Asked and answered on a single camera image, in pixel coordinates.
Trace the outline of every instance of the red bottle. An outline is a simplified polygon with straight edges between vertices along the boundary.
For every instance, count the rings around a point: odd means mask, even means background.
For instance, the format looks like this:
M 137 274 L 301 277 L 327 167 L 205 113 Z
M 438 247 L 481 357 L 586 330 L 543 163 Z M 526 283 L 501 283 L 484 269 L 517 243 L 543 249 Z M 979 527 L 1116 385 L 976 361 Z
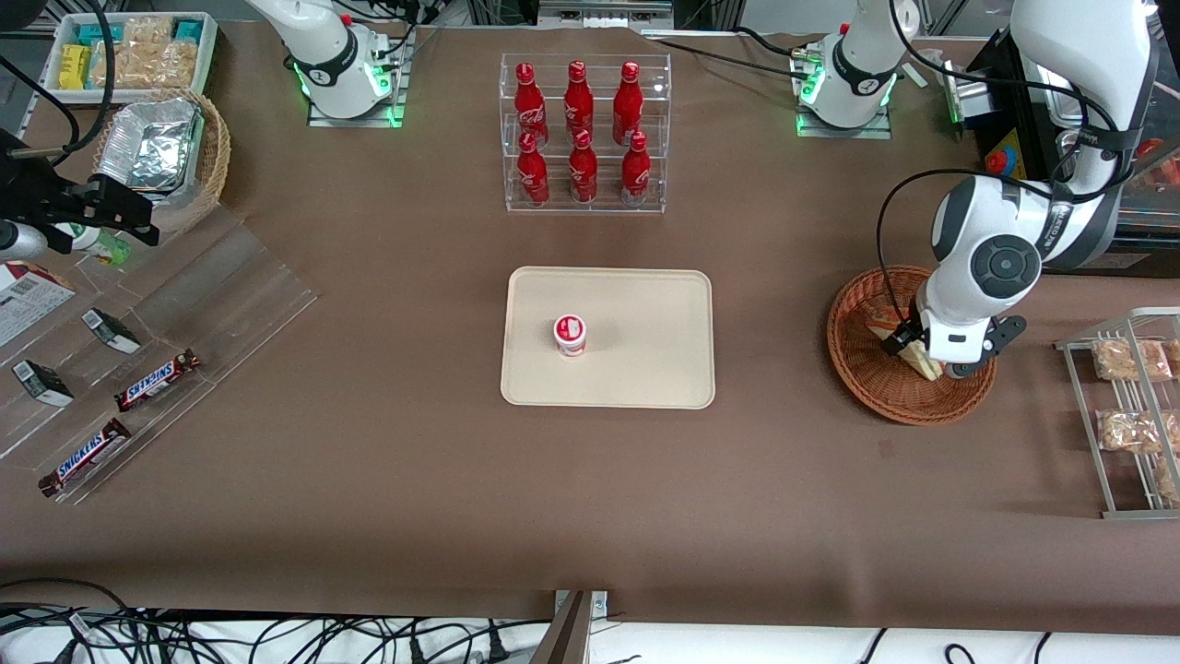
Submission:
M 636 131 L 631 134 L 631 147 L 623 156 L 623 189 L 620 196 L 623 204 L 637 208 L 648 196 L 648 175 L 651 170 L 651 157 L 648 156 L 648 134 Z
M 623 81 L 615 92 L 615 143 L 627 146 L 631 133 L 640 129 L 643 117 L 643 91 L 640 90 L 640 65 L 623 63 Z
M 570 196 L 589 203 L 598 195 L 598 155 L 590 146 L 590 132 L 583 129 L 573 137 L 570 153 Z
M 545 124 L 545 96 L 537 87 L 532 65 L 517 65 L 517 117 L 520 118 L 520 131 L 537 138 L 537 147 L 549 143 L 549 125 Z
M 586 84 L 586 65 L 582 60 L 570 63 L 570 85 L 565 88 L 565 127 L 570 136 L 586 130 L 594 139 L 594 93 Z
M 549 199 L 549 170 L 545 167 L 545 157 L 537 151 L 537 137 L 532 133 L 520 134 L 517 170 L 520 171 L 520 184 L 529 196 L 529 204 L 539 208 Z

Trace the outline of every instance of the table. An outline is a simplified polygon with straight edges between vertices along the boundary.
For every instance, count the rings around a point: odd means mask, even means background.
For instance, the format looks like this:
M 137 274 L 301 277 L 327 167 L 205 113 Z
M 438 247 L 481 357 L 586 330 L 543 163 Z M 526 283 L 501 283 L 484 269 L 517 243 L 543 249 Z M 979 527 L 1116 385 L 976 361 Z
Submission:
M 898 85 L 892 140 L 800 139 L 781 78 L 675 51 L 667 215 L 511 216 L 499 54 L 664 47 L 447 29 L 415 58 L 402 129 L 326 130 L 303 126 L 268 25 L 223 28 L 224 203 L 320 298 L 81 506 L 0 465 L 2 578 L 85 578 L 137 606 L 540 617 L 553 589 L 604 587 L 640 620 L 1180 633 L 1180 525 L 1097 519 L 1049 346 L 1174 304 L 1175 282 L 1045 277 L 991 396 L 945 428 L 879 420 L 827 362 L 827 307 L 874 265 L 886 191 L 977 158 L 937 86 Z M 693 44 L 774 61 L 748 40 Z M 41 104 L 27 138 L 64 127 Z M 932 265 L 953 183 L 899 196 L 891 261 Z M 525 264 L 704 271 L 713 406 L 505 403 L 506 283 Z

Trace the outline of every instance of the brown basket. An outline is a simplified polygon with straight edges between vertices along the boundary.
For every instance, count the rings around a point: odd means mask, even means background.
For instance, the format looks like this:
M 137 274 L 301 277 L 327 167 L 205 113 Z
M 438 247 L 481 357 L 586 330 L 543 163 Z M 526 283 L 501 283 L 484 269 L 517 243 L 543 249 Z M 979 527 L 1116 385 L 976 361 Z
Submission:
M 201 137 L 201 152 L 197 156 L 199 160 L 196 171 L 196 197 L 182 208 L 158 205 L 152 211 L 152 223 L 164 232 L 183 232 L 212 211 L 221 199 L 222 188 L 225 186 L 225 177 L 229 175 L 229 127 L 225 126 L 225 120 L 222 119 L 212 101 L 182 87 L 155 90 L 148 100 L 166 101 L 178 97 L 201 106 L 205 116 L 205 129 Z M 98 151 L 94 153 L 96 170 L 98 170 L 98 163 L 103 158 L 103 149 L 106 147 L 106 139 L 111 136 L 112 125 L 113 117 L 107 120 L 106 127 L 103 129 L 103 133 L 98 138 Z
M 920 267 L 890 265 L 890 280 L 902 310 L 930 276 Z M 949 425 L 975 410 L 996 381 L 992 360 L 971 377 L 926 381 L 905 361 L 889 357 L 865 322 L 874 311 L 892 309 L 880 269 L 850 281 L 827 316 L 827 350 L 848 390 L 865 406 L 903 425 Z

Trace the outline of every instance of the red and white cup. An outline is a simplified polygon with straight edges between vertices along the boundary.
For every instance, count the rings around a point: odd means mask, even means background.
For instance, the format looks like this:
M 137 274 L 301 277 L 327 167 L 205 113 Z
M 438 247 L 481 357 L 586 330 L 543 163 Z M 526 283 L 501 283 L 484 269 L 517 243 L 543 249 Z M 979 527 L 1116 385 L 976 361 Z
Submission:
M 586 323 L 579 316 L 568 313 L 553 322 L 553 340 L 557 350 L 565 357 L 578 357 L 586 350 Z

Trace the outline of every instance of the foil container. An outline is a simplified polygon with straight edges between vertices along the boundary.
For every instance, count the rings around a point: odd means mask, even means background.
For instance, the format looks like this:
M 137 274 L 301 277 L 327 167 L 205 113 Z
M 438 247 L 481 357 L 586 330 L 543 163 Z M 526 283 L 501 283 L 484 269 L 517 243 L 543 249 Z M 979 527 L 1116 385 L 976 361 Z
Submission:
M 98 171 L 160 200 L 191 182 L 203 129 L 188 99 L 127 104 L 114 113 Z

